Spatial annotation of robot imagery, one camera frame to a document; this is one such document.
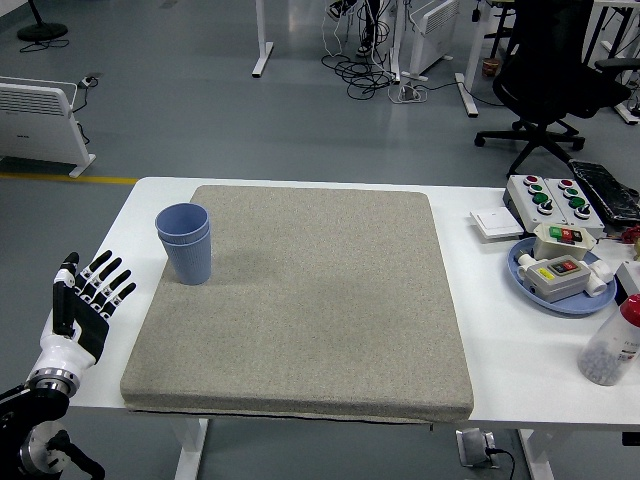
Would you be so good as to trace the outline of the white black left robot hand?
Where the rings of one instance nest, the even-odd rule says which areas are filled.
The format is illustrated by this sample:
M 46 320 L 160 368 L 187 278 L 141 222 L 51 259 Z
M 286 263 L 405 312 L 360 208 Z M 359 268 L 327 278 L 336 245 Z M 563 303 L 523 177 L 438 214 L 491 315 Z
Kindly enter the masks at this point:
M 77 380 L 100 360 L 109 321 L 136 289 L 123 259 L 106 250 L 84 268 L 70 253 L 52 287 L 52 314 L 40 339 L 41 354 L 33 378 L 47 375 Z

